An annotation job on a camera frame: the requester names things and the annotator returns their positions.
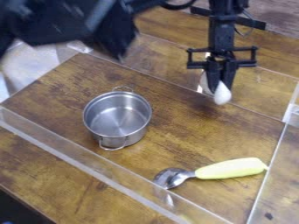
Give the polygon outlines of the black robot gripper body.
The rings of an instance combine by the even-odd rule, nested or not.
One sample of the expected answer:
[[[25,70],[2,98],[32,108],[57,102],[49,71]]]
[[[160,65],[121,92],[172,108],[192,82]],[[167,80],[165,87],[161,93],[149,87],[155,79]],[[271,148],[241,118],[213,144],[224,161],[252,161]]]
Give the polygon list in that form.
[[[235,24],[239,14],[245,12],[248,0],[209,0],[208,47],[187,50],[189,69],[208,69],[209,66],[231,62],[236,67],[253,67],[257,63],[255,46],[235,47],[237,32]]]

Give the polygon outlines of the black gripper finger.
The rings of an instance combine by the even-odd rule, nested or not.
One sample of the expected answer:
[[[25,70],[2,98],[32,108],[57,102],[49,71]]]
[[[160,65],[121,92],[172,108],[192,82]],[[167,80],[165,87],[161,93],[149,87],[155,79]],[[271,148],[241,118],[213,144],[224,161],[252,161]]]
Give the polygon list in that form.
[[[220,82],[220,64],[216,60],[207,61],[205,74],[209,91],[215,93]]]
[[[239,69],[237,63],[233,60],[227,60],[221,71],[221,81],[225,84],[227,88],[232,88],[232,83],[235,80],[237,69]]]

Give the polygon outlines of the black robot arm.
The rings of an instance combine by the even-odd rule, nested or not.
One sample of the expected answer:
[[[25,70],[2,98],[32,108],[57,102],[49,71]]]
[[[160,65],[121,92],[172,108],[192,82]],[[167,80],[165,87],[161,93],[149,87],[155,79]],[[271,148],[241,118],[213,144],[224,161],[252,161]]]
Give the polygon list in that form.
[[[196,0],[172,4],[172,0],[0,0],[0,58],[14,40],[29,46],[43,46],[80,40],[100,45],[112,57],[127,53],[136,38],[135,15],[163,7],[183,10]],[[189,69],[201,69],[207,75],[208,90],[232,86],[239,68],[252,67],[256,56],[236,59],[241,47],[233,46],[239,34],[235,24],[240,14],[247,14],[248,0],[208,0],[209,29],[208,52],[204,61],[187,61]]]

